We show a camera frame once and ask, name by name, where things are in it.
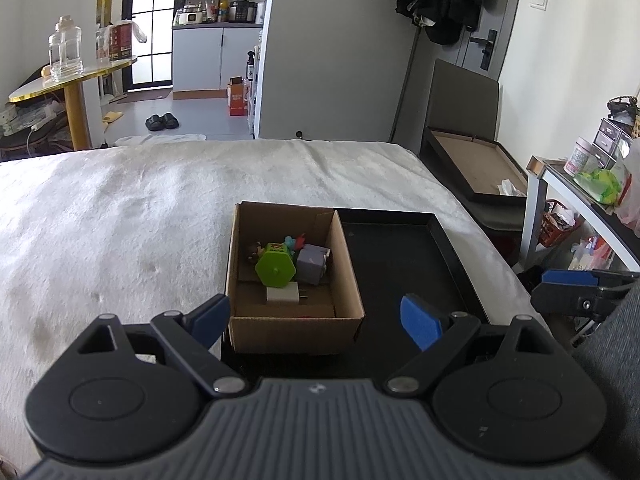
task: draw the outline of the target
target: white fluffy blanket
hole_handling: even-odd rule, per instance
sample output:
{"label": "white fluffy blanket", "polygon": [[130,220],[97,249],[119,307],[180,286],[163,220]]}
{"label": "white fluffy blanket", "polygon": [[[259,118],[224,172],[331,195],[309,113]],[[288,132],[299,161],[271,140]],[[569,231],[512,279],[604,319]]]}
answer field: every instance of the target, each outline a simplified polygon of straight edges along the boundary
{"label": "white fluffy blanket", "polygon": [[37,460],[30,388],[98,314],[146,322],[221,292],[242,200],[434,212],[491,322],[533,314],[462,206],[394,144],[181,142],[0,164],[0,454]]}

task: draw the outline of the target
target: cardboard box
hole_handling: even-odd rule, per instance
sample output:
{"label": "cardboard box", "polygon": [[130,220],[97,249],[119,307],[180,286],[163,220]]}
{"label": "cardboard box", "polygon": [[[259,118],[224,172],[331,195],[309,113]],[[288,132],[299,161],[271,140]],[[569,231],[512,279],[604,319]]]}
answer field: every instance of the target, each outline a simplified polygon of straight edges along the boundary
{"label": "cardboard box", "polygon": [[[300,283],[307,296],[301,304],[267,304],[266,288],[247,260],[246,248],[302,233],[307,243],[331,249],[327,273],[318,286]],[[237,204],[226,294],[231,344],[240,353],[338,354],[353,344],[364,318],[340,217],[331,208]]]}
{"label": "cardboard box", "polygon": [[525,196],[503,196],[498,191],[502,181],[508,179],[527,194],[527,175],[499,142],[429,128],[425,128],[422,142],[430,145],[460,191],[472,202],[526,204]]}
{"label": "cardboard box", "polygon": [[229,115],[246,115],[246,107],[244,105],[244,82],[241,77],[233,77],[229,80],[229,84],[226,87],[226,99],[229,106]]}
{"label": "cardboard box", "polygon": [[109,30],[109,59],[118,61],[129,59],[132,55],[131,23],[114,25]]}

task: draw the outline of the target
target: red basket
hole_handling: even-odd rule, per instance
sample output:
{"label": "red basket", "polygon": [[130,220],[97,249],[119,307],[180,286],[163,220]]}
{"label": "red basket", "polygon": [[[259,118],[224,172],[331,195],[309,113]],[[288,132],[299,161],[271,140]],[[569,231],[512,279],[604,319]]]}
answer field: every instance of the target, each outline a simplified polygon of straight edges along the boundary
{"label": "red basket", "polygon": [[[553,211],[557,204],[560,204],[566,209],[566,206],[558,200],[547,200],[546,203],[548,204],[548,208],[545,209],[548,209],[549,211]],[[584,223],[584,218],[578,216],[578,218],[575,220],[575,225],[571,229],[562,231],[562,229],[559,229],[555,226],[550,217],[551,214],[547,212],[543,213],[542,215],[542,227],[540,228],[540,237],[538,238],[538,241],[544,247],[554,247],[562,243],[569,237],[571,233],[573,233]]]}

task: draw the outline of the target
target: small toy figure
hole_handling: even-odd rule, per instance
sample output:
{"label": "small toy figure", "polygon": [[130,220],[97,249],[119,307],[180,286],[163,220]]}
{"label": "small toy figure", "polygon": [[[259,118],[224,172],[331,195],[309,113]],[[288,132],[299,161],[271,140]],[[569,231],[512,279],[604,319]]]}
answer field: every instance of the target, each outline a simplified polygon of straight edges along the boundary
{"label": "small toy figure", "polygon": [[295,253],[297,253],[305,246],[305,234],[302,233],[298,238],[287,236],[284,239],[284,244],[289,250],[289,254],[291,255],[291,257],[293,257]]}
{"label": "small toy figure", "polygon": [[296,266],[284,244],[267,244],[255,272],[264,286],[282,288],[295,276]]}
{"label": "small toy figure", "polygon": [[326,272],[326,262],[331,250],[326,247],[306,244],[296,261],[296,279],[299,282],[319,285]]}
{"label": "small toy figure", "polygon": [[262,248],[262,245],[260,244],[260,242],[256,242],[255,244],[251,244],[247,247],[247,259],[249,260],[249,263],[251,264],[256,264],[258,263],[258,260],[260,259],[260,256],[262,256],[262,254],[264,253],[264,249]]}

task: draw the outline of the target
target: chair backrest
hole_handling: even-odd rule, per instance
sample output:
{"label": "chair backrest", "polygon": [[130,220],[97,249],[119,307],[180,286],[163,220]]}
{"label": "chair backrest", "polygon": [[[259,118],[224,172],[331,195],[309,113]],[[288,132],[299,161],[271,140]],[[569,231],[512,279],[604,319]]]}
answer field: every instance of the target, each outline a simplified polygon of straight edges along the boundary
{"label": "chair backrest", "polygon": [[495,140],[499,88],[487,76],[437,59],[424,125]]}

